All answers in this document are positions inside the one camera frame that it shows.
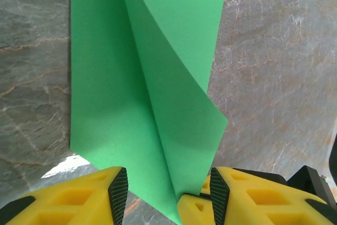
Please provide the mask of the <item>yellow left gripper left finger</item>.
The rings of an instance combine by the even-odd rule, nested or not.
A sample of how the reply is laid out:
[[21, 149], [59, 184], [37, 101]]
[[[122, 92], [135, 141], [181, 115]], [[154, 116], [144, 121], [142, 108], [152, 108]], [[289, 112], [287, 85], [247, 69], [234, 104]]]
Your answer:
[[122, 224], [127, 194], [127, 170], [110, 167], [9, 202], [1, 224]]

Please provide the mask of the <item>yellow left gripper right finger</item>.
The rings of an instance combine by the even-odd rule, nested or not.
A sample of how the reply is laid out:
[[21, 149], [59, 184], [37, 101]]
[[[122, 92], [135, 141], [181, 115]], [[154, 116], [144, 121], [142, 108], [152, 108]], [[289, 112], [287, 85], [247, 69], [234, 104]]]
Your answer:
[[232, 168], [212, 168], [210, 197], [216, 224], [336, 224], [321, 198]]

